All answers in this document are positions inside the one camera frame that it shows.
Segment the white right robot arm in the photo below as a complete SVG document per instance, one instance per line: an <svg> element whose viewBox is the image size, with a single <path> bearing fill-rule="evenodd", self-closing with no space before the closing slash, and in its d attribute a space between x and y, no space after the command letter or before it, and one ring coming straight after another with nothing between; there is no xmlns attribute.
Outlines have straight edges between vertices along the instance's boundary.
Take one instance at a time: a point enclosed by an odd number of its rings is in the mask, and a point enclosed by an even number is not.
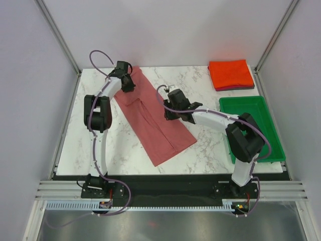
<svg viewBox="0 0 321 241"><path fill-rule="evenodd" d="M253 170L263 147L268 147L266 157L271 154L271 144L253 117L248 113L229 115L214 111L198 102L194 102L187 109L176 110L166 99L164 108L166 118L181 118L183 121L207 126L226 135L230 151L236 158L231 176L233 182L229 186L230 193L237 198L246 194L247 184L253 179Z"/></svg>

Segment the pink t shirt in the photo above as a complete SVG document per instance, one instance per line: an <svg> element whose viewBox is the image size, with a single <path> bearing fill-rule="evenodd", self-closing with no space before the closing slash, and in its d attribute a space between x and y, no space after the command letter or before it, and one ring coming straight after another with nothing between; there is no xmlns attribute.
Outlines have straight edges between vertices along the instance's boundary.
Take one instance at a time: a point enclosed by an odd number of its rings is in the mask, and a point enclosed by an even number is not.
<svg viewBox="0 0 321 241"><path fill-rule="evenodd" d="M138 66L131 79L134 91L119 91L115 100L156 167L197 142L178 119L166 120L165 109L156 98L156 89Z"/></svg>

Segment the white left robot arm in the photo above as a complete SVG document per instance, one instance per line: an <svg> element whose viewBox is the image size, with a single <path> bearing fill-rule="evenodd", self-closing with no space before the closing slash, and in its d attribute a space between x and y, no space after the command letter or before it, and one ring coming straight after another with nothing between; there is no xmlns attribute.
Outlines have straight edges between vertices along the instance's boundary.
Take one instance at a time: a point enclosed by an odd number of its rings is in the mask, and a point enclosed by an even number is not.
<svg viewBox="0 0 321 241"><path fill-rule="evenodd" d="M105 83L96 95L84 97L84 124L92 134L91 142L91 164L89 176L98 179L93 185L93 192L98 197L106 197L110 192L107 182L106 166L106 139L112 124L111 100L120 90L127 93L134 91L130 74L112 74L106 78Z"/></svg>

